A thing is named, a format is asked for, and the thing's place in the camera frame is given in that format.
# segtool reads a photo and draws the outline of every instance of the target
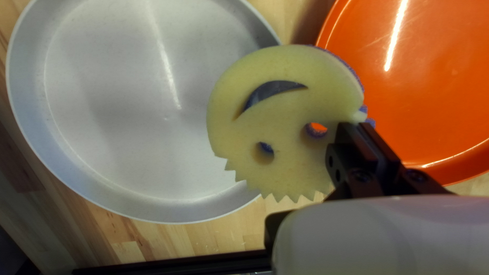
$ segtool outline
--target orange bowl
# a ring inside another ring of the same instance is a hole
[[[489,1],[337,0],[316,46],[357,72],[404,165],[442,185],[489,171]]]

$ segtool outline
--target wooden surface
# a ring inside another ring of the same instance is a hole
[[[249,0],[282,41],[314,44],[331,0]],[[301,207],[288,198],[259,198],[223,218],[190,225],[141,222],[106,211],[59,182],[22,137],[9,107],[5,57],[27,0],[0,0],[0,225],[44,275],[74,268],[263,248],[268,213]],[[460,194],[488,195],[488,175],[451,186]],[[316,195],[316,201],[323,198]]]

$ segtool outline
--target sponge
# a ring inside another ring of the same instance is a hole
[[[277,80],[302,85],[249,106],[258,87]],[[360,82],[334,55],[303,45],[263,48],[217,81],[207,107],[209,141],[236,181],[263,197],[312,200],[331,187],[324,157],[338,123],[364,121],[362,103]]]

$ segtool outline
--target white plate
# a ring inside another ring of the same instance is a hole
[[[244,0],[36,0],[14,29],[7,85],[30,146],[75,192],[192,223],[259,195],[214,156],[205,113],[229,65],[277,44]]]

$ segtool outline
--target screw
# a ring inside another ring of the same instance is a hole
[[[406,171],[406,176],[410,180],[415,181],[417,183],[423,183],[427,180],[426,176],[422,172],[414,169],[408,169]]]
[[[352,176],[355,178],[355,180],[361,183],[369,183],[372,180],[372,177],[370,177],[368,173],[362,170],[353,171]]]

